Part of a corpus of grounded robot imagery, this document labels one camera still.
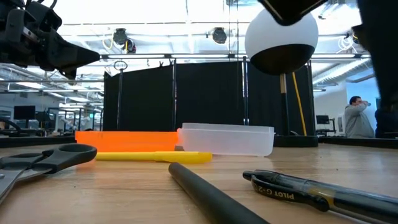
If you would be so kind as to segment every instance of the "person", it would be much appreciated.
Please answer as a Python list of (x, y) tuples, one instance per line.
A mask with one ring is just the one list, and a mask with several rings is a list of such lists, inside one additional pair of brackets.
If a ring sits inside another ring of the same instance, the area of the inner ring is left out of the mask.
[(376, 110), (374, 117), (377, 121), (376, 138), (395, 138), (393, 134), (398, 131), (398, 116), (392, 106), (382, 106)]
[(374, 138), (371, 123), (363, 113), (368, 106), (369, 103), (360, 96), (353, 96), (349, 100), (344, 112), (347, 138)]

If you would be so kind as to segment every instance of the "white sphere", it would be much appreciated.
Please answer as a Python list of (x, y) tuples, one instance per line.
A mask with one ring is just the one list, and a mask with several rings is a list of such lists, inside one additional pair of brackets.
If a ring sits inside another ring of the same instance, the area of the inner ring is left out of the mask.
[(281, 26), (264, 9), (251, 21), (245, 48), (251, 63), (270, 75), (298, 70), (318, 44), (318, 26), (311, 14), (291, 26)]

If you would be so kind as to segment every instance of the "pen clip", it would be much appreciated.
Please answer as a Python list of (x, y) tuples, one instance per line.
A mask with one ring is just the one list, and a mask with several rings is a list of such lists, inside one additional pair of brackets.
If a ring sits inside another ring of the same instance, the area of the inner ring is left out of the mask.
[(268, 183), (259, 180), (255, 175), (251, 176), (251, 184), (257, 193), (266, 197), (288, 202), (304, 203), (321, 212), (327, 212), (329, 210), (329, 203), (321, 196), (311, 195), (299, 190)]

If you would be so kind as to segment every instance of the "yellow marker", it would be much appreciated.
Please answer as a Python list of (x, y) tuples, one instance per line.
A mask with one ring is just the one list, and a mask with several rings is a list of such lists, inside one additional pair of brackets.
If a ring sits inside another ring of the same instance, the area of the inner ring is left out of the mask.
[(98, 152), (99, 161), (156, 161), (202, 164), (210, 162), (210, 152)]

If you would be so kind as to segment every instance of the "black curtain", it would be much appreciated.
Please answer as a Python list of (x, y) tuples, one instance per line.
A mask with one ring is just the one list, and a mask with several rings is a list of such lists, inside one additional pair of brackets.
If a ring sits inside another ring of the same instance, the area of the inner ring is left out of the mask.
[[(311, 73), (307, 66), (295, 72), (308, 135), (315, 135)], [(299, 103), (292, 74), (286, 75), (290, 130), (303, 134)], [(248, 63), (249, 125), (273, 126), (282, 134), (281, 94), (279, 76), (266, 75)]]
[[(173, 67), (124, 72), (120, 131), (173, 131)], [(119, 75), (105, 80), (104, 130), (116, 130)]]
[(176, 127), (243, 124), (241, 62), (177, 64)]
[(103, 130), (117, 130), (118, 122), (119, 75), (104, 74)]

